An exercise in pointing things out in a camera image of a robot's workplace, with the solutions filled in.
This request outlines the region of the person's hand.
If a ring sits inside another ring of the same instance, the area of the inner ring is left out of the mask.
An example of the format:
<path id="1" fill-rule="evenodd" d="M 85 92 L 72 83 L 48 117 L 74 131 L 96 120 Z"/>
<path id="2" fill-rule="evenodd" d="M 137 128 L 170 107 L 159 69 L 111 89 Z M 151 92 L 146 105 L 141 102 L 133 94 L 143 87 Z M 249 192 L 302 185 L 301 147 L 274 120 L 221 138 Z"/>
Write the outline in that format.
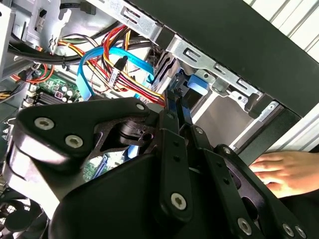
<path id="1" fill-rule="evenodd" d="M 319 188 L 318 153 L 267 153 L 257 158 L 249 168 L 278 198 L 301 195 Z"/>

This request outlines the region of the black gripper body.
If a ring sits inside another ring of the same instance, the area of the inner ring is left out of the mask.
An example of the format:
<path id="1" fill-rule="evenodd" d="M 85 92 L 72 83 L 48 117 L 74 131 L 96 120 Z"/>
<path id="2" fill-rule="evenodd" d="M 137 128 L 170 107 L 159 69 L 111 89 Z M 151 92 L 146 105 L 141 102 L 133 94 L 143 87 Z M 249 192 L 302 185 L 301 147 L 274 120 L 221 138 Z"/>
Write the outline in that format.
<path id="1" fill-rule="evenodd" d="M 175 223 L 158 211 L 160 164 L 140 156 L 70 192 L 49 226 L 51 239 L 232 239 L 234 231 L 200 154 L 188 150 L 193 216 Z"/>

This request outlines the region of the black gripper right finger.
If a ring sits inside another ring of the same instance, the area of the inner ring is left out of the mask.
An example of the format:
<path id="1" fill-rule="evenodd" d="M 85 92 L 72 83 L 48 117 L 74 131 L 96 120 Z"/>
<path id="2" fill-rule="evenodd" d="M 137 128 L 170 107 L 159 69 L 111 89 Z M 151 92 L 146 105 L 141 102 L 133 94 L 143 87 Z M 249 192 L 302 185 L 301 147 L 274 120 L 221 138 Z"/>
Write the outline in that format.
<path id="1" fill-rule="evenodd" d="M 194 125 L 187 101 L 175 92 L 188 164 L 198 170 L 204 212 L 221 239 L 307 239 L 309 232 L 228 146 L 212 147 Z"/>

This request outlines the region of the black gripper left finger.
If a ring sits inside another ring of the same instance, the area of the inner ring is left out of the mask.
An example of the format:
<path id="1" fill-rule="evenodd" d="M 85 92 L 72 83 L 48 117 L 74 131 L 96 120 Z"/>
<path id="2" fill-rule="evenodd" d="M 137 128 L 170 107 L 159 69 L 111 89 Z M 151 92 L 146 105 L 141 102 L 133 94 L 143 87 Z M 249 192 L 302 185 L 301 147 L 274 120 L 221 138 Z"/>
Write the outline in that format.
<path id="1" fill-rule="evenodd" d="M 186 145 L 172 94 L 159 113 L 135 98 L 26 108 L 16 117 L 12 140 L 12 160 L 28 159 L 36 168 L 25 179 L 41 189 L 36 200 L 51 220 L 61 201 L 87 183 L 81 171 L 89 159 L 131 145 L 140 147 L 134 159 L 152 156 L 159 162 L 160 216 L 192 219 Z"/>

